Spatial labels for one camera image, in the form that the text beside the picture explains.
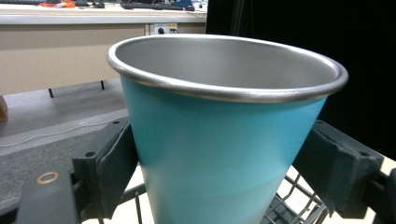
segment teal cup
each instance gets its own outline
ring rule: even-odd
[[[157,224],[259,224],[326,98],[347,83],[323,55],[232,36],[132,38],[107,60]]]

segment dark background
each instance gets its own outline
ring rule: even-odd
[[[385,1],[210,0],[206,32],[310,49],[335,59],[349,81],[319,119],[396,160],[396,7]]]

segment rolled metal rim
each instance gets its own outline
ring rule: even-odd
[[[118,49],[124,45],[130,45],[140,41],[149,41],[156,38],[205,38],[228,41],[246,41],[264,44],[275,48],[297,51],[299,53],[309,55],[310,57],[319,59],[323,63],[329,65],[337,75],[335,76],[334,80],[329,83],[304,88],[251,89],[223,87],[185,81],[172,77],[164,77],[161,76],[161,74],[153,74],[132,67],[131,65],[124,63],[117,57]],[[107,54],[107,61],[110,66],[119,74],[129,77],[135,82],[142,85],[199,98],[240,103],[285,103],[293,101],[320,99],[336,93],[337,91],[340,91],[347,84],[348,80],[348,73],[343,65],[331,58],[315,53],[313,51],[269,41],[225,35],[150,35],[126,39],[119,43],[116,43],[109,49]]]

